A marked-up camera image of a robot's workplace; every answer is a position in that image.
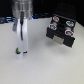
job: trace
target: black background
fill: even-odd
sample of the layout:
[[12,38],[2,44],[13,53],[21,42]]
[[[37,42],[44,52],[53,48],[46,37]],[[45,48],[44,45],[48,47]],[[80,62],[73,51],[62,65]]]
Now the black background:
[[[33,0],[34,14],[53,13],[60,2],[76,6],[76,20],[84,26],[83,0]],[[12,17],[11,0],[0,1],[0,17]]]

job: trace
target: white table surface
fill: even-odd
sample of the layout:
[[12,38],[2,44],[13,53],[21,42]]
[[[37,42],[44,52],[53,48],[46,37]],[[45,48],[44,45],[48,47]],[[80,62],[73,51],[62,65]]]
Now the white table surface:
[[0,84],[84,84],[84,27],[76,24],[72,48],[46,37],[51,18],[29,21],[29,50],[16,58],[13,23],[0,24]]

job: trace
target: small green object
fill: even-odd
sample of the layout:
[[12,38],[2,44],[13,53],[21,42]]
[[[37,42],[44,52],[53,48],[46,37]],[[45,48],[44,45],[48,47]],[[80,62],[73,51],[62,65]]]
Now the small green object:
[[17,52],[17,51],[19,51],[19,49],[18,49],[18,48],[16,48],[16,52]]
[[19,49],[18,48],[16,48],[16,53],[17,54],[20,54],[21,52],[19,52]]

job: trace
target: robotic arm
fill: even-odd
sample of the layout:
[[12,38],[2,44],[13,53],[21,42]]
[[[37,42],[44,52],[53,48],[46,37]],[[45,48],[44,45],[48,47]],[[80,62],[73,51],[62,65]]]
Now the robotic arm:
[[28,20],[33,15],[32,0],[12,0],[12,12],[15,17],[13,31],[17,32],[17,57],[23,58],[28,51]]

